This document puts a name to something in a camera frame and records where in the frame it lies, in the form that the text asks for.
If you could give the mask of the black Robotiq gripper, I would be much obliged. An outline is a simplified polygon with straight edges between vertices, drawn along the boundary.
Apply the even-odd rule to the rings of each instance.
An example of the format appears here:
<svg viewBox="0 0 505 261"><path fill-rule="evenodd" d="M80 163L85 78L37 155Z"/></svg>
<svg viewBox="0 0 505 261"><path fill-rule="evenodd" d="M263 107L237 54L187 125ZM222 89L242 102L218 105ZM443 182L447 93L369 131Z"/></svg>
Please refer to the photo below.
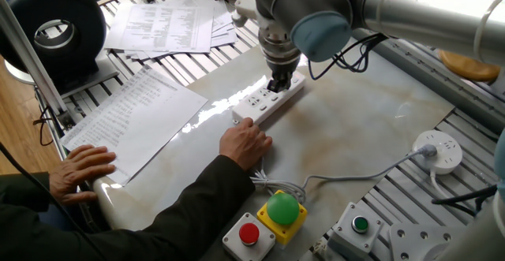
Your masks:
<svg viewBox="0 0 505 261"><path fill-rule="evenodd" d="M271 80L267 85L269 91L278 93L290 89L290 81L294 72L294 61L270 61Z"/></svg>

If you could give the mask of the person's right hand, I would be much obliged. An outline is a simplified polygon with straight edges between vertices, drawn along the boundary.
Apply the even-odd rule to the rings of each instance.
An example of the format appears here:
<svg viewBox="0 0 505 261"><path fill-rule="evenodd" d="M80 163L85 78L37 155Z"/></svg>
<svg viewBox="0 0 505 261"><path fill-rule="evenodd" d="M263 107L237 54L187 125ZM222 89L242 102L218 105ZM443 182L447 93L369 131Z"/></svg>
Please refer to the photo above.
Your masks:
<svg viewBox="0 0 505 261"><path fill-rule="evenodd" d="M219 141L219 154L230 158L247 171L260 161L272 143L273 139L261 131L252 118L247 117L226 130Z"/></svg>

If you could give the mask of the person's left hand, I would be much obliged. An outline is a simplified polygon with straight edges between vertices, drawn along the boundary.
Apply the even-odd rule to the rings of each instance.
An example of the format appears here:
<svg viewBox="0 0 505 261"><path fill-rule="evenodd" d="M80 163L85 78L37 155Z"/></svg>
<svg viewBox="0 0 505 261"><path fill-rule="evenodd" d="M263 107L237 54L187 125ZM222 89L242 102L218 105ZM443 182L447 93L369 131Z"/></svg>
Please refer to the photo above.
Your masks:
<svg viewBox="0 0 505 261"><path fill-rule="evenodd" d="M65 206L96 201L98 196L94 192L78 192L77 188L86 181L113 173L115 159L116 154L107 147L79 146L49 173L51 195Z"/></svg>

